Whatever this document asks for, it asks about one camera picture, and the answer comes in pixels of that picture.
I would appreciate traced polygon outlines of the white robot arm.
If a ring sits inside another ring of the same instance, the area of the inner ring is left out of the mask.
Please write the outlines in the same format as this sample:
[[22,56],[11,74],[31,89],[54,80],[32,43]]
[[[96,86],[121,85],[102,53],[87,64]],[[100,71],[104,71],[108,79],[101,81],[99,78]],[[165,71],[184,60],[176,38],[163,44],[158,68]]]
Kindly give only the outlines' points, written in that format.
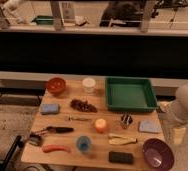
[[174,127],[181,127],[188,124],[188,84],[179,87],[175,97],[166,106],[165,116]]

